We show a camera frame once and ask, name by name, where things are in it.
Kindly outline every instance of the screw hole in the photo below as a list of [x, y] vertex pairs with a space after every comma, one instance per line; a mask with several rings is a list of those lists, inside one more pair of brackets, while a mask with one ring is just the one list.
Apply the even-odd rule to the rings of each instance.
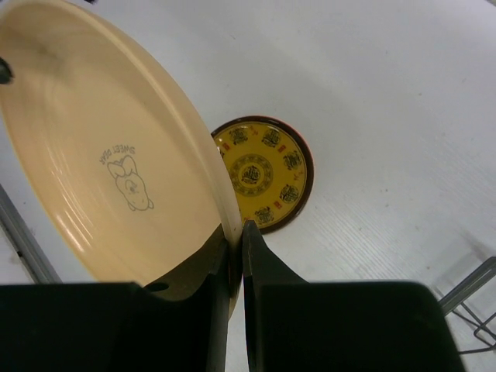
[[162, 282], [159, 282], [159, 281], [156, 282], [156, 283], [150, 283], [147, 286], [145, 286], [145, 289], [147, 289], [150, 292], [165, 291], [168, 288], [169, 288], [169, 284], [162, 283]]

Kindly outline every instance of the plate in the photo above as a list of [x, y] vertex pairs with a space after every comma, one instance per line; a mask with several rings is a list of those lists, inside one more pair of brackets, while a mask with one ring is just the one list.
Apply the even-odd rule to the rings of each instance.
[[262, 233], [286, 226], [303, 209], [312, 190], [312, 155], [301, 135], [277, 119], [247, 116], [212, 133], [243, 221]]
[[[135, 41], [60, 0], [10, 2], [0, 87], [12, 145], [68, 246], [99, 281], [146, 285], [241, 219], [205, 124]], [[231, 267], [232, 307], [240, 275]]]

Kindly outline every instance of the brown plate rim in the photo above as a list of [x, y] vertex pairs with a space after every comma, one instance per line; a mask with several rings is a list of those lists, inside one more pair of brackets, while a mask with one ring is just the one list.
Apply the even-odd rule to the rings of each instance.
[[270, 225], [268, 227], [263, 227], [262, 229], [260, 229], [260, 232], [262, 234], [268, 234], [281, 229], [282, 227], [286, 226], [291, 221], [293, 221], [293, 219], [295, 219], [300, 214], [301, 210], [307, 204], [308, 198], [312, 193], [313, 182], [315, 177], [315, 169], [314, 169], [315, 166], [314, 166], [313, 156], [312, 153], [310, 152], [308, 144], [305, 142], [305, 140], [300, 135], [300, 133], [298, 133], [294, 128], [292, 128], [285, 122], [282, 122], [280, 119], [271, 118], [270, 116], [249, 115], [231, 120], [226, 124], [222, 124], [219, 128], [215, 129], [212, 132], [212, 138], [215, 138], [215, 136], [217, 136], [219, 133], [223, 132], [227, 128], [234, 125], [242, 124], [244, 122], [261, 122], [265, 124], [270, 124], [272, 126], [277, 127], [278, 129], [285, 131], [296, 142], [296, 144], [300, 148], [301, 153], [303, 154], [303, 157], [305, 159], [305, 163], [307, 165], [307, 180], [300, 201], [293, 208], [293, 210], [282, 220], [274, 223], [273, 225]]

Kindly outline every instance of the yellow plate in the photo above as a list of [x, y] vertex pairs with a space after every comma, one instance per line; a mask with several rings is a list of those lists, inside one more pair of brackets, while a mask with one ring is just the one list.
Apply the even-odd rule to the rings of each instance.
[[243, 221], [262, 233], [288, 224], [308, 200], [313, 161], [302, 137], [279, 120], [247, 116], [212, 134], [236, 191]]
[[236, 196], [210, 132], [134, 40], [68, 2], [18, 0], [0, 15], [0, 56], [15, 76], [0, 87], [12, 145], [97, 280], [146, 285], [221, 223], [237, 248]]

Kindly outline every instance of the cartoon bear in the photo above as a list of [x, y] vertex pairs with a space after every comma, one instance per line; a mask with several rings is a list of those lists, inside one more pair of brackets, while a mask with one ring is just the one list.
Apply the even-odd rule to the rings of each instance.
[[130, 155], [108, 163], [108, 171], [114, 177], [115, 185], [126, 198], [132, 211], [153, 209], [153, 202], [148, 198], [145, 183], [138, 175], [136, 164]]

